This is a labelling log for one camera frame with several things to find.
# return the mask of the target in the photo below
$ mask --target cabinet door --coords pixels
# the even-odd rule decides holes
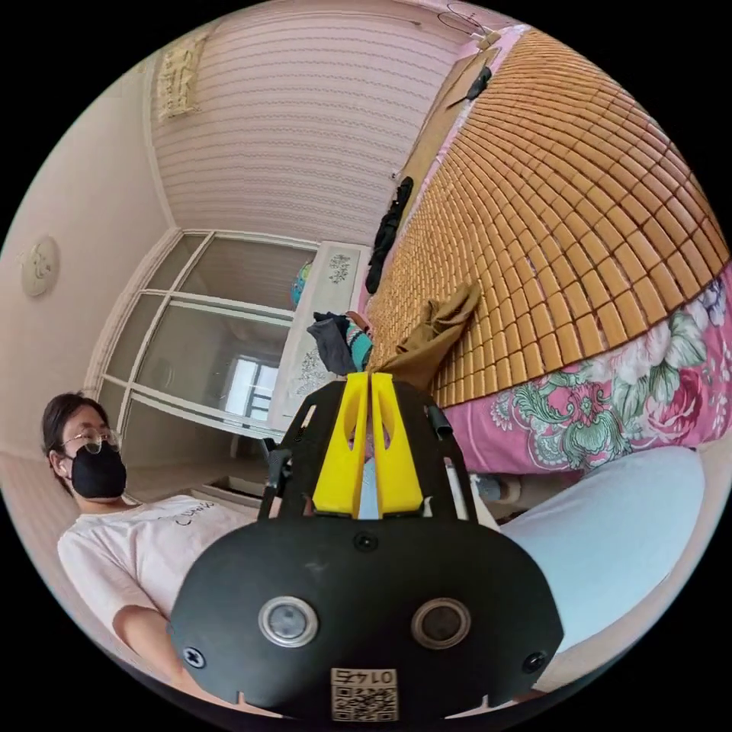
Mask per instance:
[[[313,313],[356,309],[370,256],[371,249],[365,246],[320,244],[282,353],[269,412],[271,428],[286,430],[303,399],[336,378],[323,366],[307,328]]]

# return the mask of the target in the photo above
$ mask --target black face mask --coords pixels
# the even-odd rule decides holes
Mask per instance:
[[[83,498],[119,498],[127,484],[127,469],[119,452],[108,442],[101,443],[101,450],[92,454],[80,448],[71,468],[71,484]]]

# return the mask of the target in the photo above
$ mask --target pink floral bedsheet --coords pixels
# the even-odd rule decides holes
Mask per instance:
[[[732,426],[732,264],[646,335],[607,354],[445,410],[469,470],[585,471]]]

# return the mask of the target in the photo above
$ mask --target person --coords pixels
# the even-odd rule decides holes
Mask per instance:
[[[80,393],[49,402],[43,444],[55,478],[80,511],[58,543],[59,558],[79,595],[171,684],[227,705],[197,687],[186,672],[167,622],[197,557],[254,518],[188,496],[131,502],[124,493],[120,439],[103,407]],[[373,460],[364,466],[362,519],[375,518],[374,468]],[[458,505],[454,474],[450,482]],[[491,479],[479,482],[482,493]],[[476,482],[471,488],[480,523],[519,544],[544,573],[564,628],[561,652],[618,620],[668,576],[691,536],[704,485],[697,453],[669,446],[597,467],[501,527],[479,497]],[[464,507],[458,515],[464,518]],[[244,701],[236,708],[261,711]]]
[[[48,403],[43,451],[53,476],[79,507],[57,548],[66,575],[94,615],[177,689],[269,714],[245,701],[227,704],[201,689],[167,631],[193,562],[219,537],[255,517],[190,496],[151,503],[129,499],[119,436],[104,407],[81,393],[60,394]]]

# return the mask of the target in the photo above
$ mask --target eyeglasses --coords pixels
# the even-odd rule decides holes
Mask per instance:
[[[103,429],[101,432],[97,429],[89,427],[80,432],[76,437],[61,443],[61,447],[65,447],[75,440],[84,440],[83,448],[86,448],[91,454],[97,454],[101,450],[101,443],[106,442],[115,452],[120,451],[120,436],[113,429]]]

